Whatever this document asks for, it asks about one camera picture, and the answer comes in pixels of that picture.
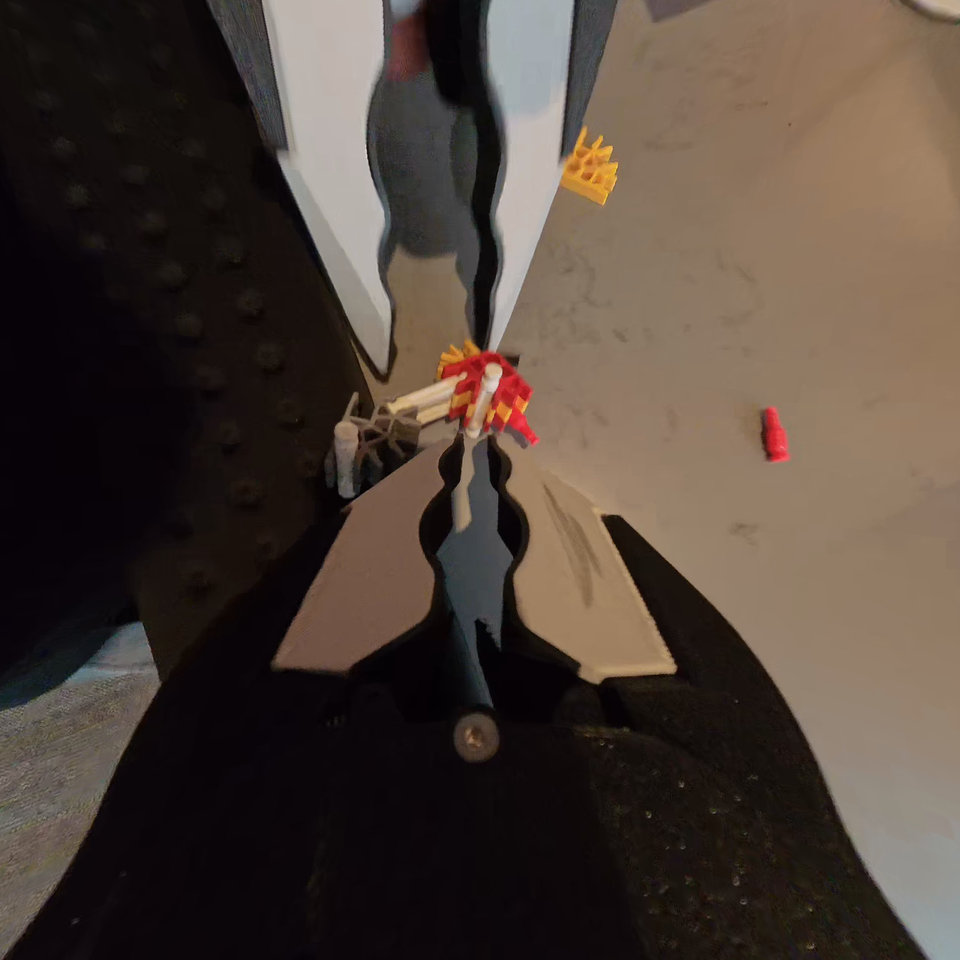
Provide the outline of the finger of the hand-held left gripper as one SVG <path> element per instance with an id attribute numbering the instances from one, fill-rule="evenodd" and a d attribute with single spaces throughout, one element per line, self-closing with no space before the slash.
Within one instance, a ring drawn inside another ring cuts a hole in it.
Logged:
<path id="1" fill-rule="evenodd" d="M 389 17 L 381 1 L 263 2 L 286 146 L 279 167 L 367 365 L 387 378 L 390 211 L 372 127 Z"/>
<path id="2" fill-rule="evenodd" d="M 559 186 L 573 15 L 572 1 L 466 3 L 466 95 L 476 132 L 473 331 L 493 352 Z"/>

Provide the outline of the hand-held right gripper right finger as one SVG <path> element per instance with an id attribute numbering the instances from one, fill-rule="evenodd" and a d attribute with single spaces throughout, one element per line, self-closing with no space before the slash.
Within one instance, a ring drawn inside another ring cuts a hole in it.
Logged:
<path id="1" fill-rule="evenodd" d="M 487 446 L 497 533 L 510 554 L 501 640 L 592 685 L 677 664 L 601 510 L 513 438 Z"/>

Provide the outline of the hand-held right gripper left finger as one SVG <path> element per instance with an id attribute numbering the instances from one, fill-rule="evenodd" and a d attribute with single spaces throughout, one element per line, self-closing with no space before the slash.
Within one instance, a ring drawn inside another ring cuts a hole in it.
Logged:
<path id="1" fill-rule="evenodd" d="M 351 671 L 423 627 L 444 599 L 462 438 L 441 440 L 346 508 L 276 651 L 280 671 Z"/>

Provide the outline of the toy rod and connector assembly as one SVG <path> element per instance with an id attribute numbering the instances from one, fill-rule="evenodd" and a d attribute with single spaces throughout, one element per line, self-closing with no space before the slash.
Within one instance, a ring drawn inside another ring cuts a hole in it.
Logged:
<path id="1" fill-rule="evenodd" d="M 528 408 L 534 389 L 522 376 L 519 356 L 451 343 L 425 386 L 362 407 L 358 391 L 336 420 L 322 462 L 325 491 L 338 510 L 407 465 L 437 439 L 467 442 L 512 432 L 523 444 L 539 437 Z"/>

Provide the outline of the person's left hand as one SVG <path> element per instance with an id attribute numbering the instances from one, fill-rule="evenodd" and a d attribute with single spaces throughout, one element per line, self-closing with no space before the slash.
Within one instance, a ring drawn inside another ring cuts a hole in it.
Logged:
<path id="1" fill-rule="evenodd" d="M 387 78 L 392 82 L 410 81 L 429 67 L 426 15 L 419 8 L 394 20 L 390 27 Z"/>

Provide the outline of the yellow toy connector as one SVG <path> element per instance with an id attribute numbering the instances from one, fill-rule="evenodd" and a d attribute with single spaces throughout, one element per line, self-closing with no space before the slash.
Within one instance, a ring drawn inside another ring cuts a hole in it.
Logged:
<path id="1" fill-rule="evenodd" d="M 613 153 L 613 146 L 602 135 L 590 140 L 588 127 L 582 126 L 563 163 L 559 185 L 597 206 L 605 206 L 618 181 L 619 163 Z"/>

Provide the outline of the black perforated pad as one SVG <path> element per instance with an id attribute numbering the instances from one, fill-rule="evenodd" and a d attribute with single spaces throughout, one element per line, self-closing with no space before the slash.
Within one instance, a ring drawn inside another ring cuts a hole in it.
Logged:
<path id="1" fill-rule="evenodd" d="M 308 584 L 354 392 L 207 3 L 2 2 L 2 685 Z"/>

